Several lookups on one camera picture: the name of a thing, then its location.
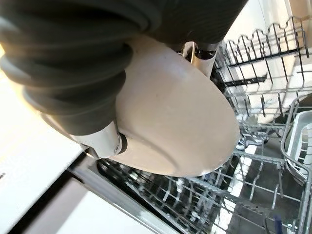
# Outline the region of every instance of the rack tine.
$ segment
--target rack tine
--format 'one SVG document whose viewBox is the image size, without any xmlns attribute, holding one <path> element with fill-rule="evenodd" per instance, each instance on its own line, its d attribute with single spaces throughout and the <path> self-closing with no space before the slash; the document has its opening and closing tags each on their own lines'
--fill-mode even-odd
<svg viewBox="0 0 312 234">
<path fill-rule="evenodd" d="M 235 64 L 238 64 L 238 60 L 237 60 L 237 57 L 236 57 L 236 55 L 234 53 L 233 47 L 231 45 L 231 41 L 229 41 L 229 44 L 230 44 L 230 48 L 231 48 L 231 51 L 232 51 L 232 54 L 233 54 L 233 58 L 235 60 Z"/>
<path fill-rule="evenodd" d="M 270 51 L 270 57 L 272 58 L 272 49 L 271 49 L 271 46 L 270 46 L 270 42 L 269 42 L 269 37 L 268 35 L 266 35 L 266 42 L 268 44 L 268 48 L 269 48 L 269 51 Z"/>
<path fill-rule="evenodd" d="M 259 42 L 259 46 L 260 46 L 260 49 L 259 49 L 260 55 L 261 55 L 261 57 L 265 57 L 265 56 L 263 56 L 263 54 L 262 54 L 262 50 L 261 50 L 261 41 L 260 41 L 260 37 L 259 37 L 259 32 L 258 32 L 258 30 L 256 30 L 256 33 L 257 33 L 258 42 Z"/>
<path fill-rule="evenodd" d="M 246 81 L 246 79 L 245 79 L 244 73 L 243 73 L 242 68 L 241 68 L 240 66 L 239 66 L 239 70 L 240 70 L 240 72 L 241 72 L 241 74 L 242 74 L 244 83 L 245 83 L 245 85 L 247 86 L 247 81 Z"/>
<path fill-rule="evenodd" d="M 265 58 L 265 50 L 263 49 L 263 57 L 264 57 L 264 60 L 265 60 L 265 64 L 267 65 L 267 69 L 268 69 L 268 72 L 269 72 L 269 76 L 270 76 L 270 80 L 271 80 L 271 83 L 273 84 L 273 79 L 272 79 L 272 76 L 271 76 L 271 71 L 270 71 L 270 68 L 269 68 L 269 64 L 268 64 L 268 61 L 266 60 Z"/>
<path fill-rule="evenodd" d="M 276 197 L 277 197 L 277 189 L 278 189 L 278 184 L 276 185 L 275 191 L 274 191 L 273 203 L 272 203 L 272 207 L 271 207 L 272 210 L 274 210 L 274 208 L 275 208 Z"/>
<path fill-rule="evenodd" d="M 249 95 L 247 95 L 247 99 L 248 99 L 248 103 L 249 103 L 249 105 L 251 105 Z"/>
<path fill-rule="evenodd" d="M 261 94 L 261 105 L 262 105 L 263 117 L 265 117 L 265 116 L 266 116 L 266 114 L 265 114 L 265 112 L 264 112 L 264 105 L 265 105 L 265 102 L 264 102 L 263 94 Z"/>
<path fill-rule="evenodd" d="M 278 39 L 276 38 L 276 40 L 277 40 L 276 43 L 277 43 L 278 51 L 280 52 L 280 50 L 281 50 L 281 45 L 280 45 L 281 40 L 280 40 L 280 38 L 278 38 Z M 286 82 L 288 83 L 288 78 L 287 78 L 287 72 L 286 72 L 285 62 L 284 62 L 284 59 L 283 59 L 282 56 L 281 56 L 281 60 L 282 60 L 282 64 L 283 64 L 285 79 L 286 79 Z"/>
<path fill-rule="evenodd" d="M 251 40 L 251 41 L 250 41 L 250 46 L 251 46 L 251 48 L 252 48 L 252 50 L 253 50 L 254 59 L 257 59 L 257 54 L 256 54 L 255 49 L 254 49 L 254 43 L 253 43 L 253 40 Z"/>
<path fill-rule="evenodd" d="M 284 117 L 283 106 L 282 106 L 282 101 L 281 101 L 280 94 L 277 94 L 277 99 L 278 99 L 279 111 L 281 113 L 281 116 Z"/>
<path fill-rule="evenodd" d="M 249 201 L 251 201 L 251 200 L 253 199 L 253 197 L 254 197 L 255 183 L 257 182 L 257 180 L 258 180 L 259 177 L 260 177 L 260 172 L 262 171 L 262 167 L 263 167 L 263 161 L 261 161 L 258 174 L 257 174 L 257 176 L 256 176 L 256 177 L 254 178 L 254 180 L 253 180 L 252 192 L 250 193 Z"/>
<path fill-rule="evenodd" d="M 277 44 L 277 48 L 278 48 L 278 54 L 281 54 L 281 46 L 280 46 L 280 39 L 277 39 L 277 34 L 276 34 L 276 29 L 275 29 L 275 24 L 273 24 L 273 30 L 274 30 L 274 36 L 275 36 L 275 40 L 276 40 L 276 44 Z"/>
<path fill-rule="evenodd" d="M 238 52 L 238 54 L 239 54 L 239 56 L 240 56 L 240 59 L 242 60 L 242 62 L 244 62 L 242 53 L 240 52 L 240 49 L 239 49 L 239 46 L 238 46 L 238 45 L 236 46 L 236 49 L 237 49 L 237 52 Z"/>
<path fill-rule="evenodd" d="M 251 64 L 251 65 L 252 65 L 252 68 L 253 68 L 254 77 L 256 78 L 258 85 L 260 85 L 260 84 L 259 84 L 258 76 L 257 76 L 257 74 L 256 74 L 256 72 L 255 72 L 255 69 L 254 69 L 254 64 Z"/>
<path fill-rule="evenodd" d="M 244 36 L 242 36 L 241 38 L 243 39 L 243 44 L 244 44 L 244 47 L 245 47 L 245 51 L 246 51 L 246 54 L 247 54 L 248 61 L 250 61 L 252 59 L 250 57 L 249 51 L 247 50 L 247 46 L 246 46 L 246 43 L 245 43 L 245 40 L 244 40 Z"/>
<path fill-rule="evenodd" d="M 249 111 L 248 111 L 248 106 L 247 106 L 247 101 L 245 98 L 244 98 L 244 102 L 245 102 L 245 108 L 246 108 L 247 115 L 248 115 L 248 117 L 250 117 Z"/>
<path fill-rule="evenodd" d="M 284 29 L 284 38 L 285 38 L 285 42 L 286 42 L 286 46 L 287 46 L 287 52 L 289 54 L 289 46 L 288 46 L 288 41 L 287 41 L 287 36 L 286 36 L 286 30 Z"/>
<path fill-rule="evenodd" d="M 279 182 L 279 193 L 281 198 L 284 198 L 284 193 L 283 193 L 283 183 L 282 183 L 282 166 L 280 164 L 276 165 L 277 169 L 278 169 L 278 182 Z"/>
</svg>

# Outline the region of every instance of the wire rack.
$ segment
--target wire rack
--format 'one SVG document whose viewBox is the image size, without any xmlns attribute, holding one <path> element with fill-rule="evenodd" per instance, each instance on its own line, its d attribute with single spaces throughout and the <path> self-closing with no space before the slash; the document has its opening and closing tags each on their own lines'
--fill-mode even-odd
<svg viewBox="0 0 312 234">
<path fill-rule="evenodd" d="M 286 151 L 296 115 L 312 110 L 309 59 L 302 21 L 295 17 L 285 28 L 272 24 L 266 33 L 255 30 L 250 38 L 222 45 L 214 76 L 236 113 L 241 140 L 214 172 L 177 178 L 108 159 L 98 162 L 99 171 L 130 188 L 182 233 L 308 234 L 312 170 Z M 277 153 L 266 144 L 276 144 Z"/>
</svg>

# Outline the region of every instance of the dish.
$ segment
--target dish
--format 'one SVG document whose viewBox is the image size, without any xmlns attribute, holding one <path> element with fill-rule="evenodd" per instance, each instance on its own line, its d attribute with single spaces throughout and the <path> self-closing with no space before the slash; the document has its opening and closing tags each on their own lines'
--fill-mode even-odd
<svg viewBox="0 0 312 234">
<path fill-rule="evenodd" d="M 239 140 L 232 108 L 198 69 L 148 37 L 134 51 L 117 97 L 128 148 L 112 160 L 151 173 L 200 176 L 228 160 Z"/>
</svg>

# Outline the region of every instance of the metal wire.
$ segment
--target metal wire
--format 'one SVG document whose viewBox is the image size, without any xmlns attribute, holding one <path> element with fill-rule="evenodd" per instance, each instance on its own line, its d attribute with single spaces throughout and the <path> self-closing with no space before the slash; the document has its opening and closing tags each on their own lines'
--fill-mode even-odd
<svg viewBox="0 0 312 234">
<path fill-rule="evenodd" d="M 287 66 L 290 56 L 297 60 L 293 71 Z M 224 95 L 239 121 L 243 149 L 235 150 L 214 172 L 177 178 L 110 160 L 102 160 L 99 167 L 183 233 L 274 234 L 277 214 L 284 232 L 308 234 L 312 166 L 304 159 L 310 156 L 306 148 L 311 146 L 305 144 L 299 161 L 290 158 L 285 149 L 297 114 L 312 110 L 312 99 L 304 101 L 312 93 L 312 73 L 306 70 L 303 56 L 310 58 L 302 21 L 295 17 L 285 28 L 272 24 L 267 33 L 255 30 L 251 38 L 243 35 L 238 43 L 223 45 L 215 67 L 225 83 L 232 82 Z M 279 73 L 272 69 L 277 62 Z M 266 79 L 261 82 L 258 78 L 264 72 Z M 254 83 L 250 76 L 255 76 Z M 280 157 L 268 153 L 265 144 L 270 141 L 281 142 Z M 251 145 L 256 147 L 254 154 L 248 153 Z M 290 163 L 304 172 L 306 179 L 300 180 L 290 170 Z"/>
</svg>

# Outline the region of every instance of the dishwasher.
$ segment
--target dishwasher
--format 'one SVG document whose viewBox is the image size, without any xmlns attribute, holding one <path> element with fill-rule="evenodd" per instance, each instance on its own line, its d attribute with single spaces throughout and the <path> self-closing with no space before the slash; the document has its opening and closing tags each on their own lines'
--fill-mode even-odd
<svg viewBox="0 0 312 234">
<path fill-rule="evenodd" d="M 309 22 L 290 17 L 286 27 L 273 23 L 220 46 L 211 80 L 234 109 L 241 138 L 217 170 L 179 178 L 87 156 L 68 170 L 129 214 L 137 216 L 135 201 L 179 233 L 311 233 L 312 53 L 303 28 Z"/>
</svg>

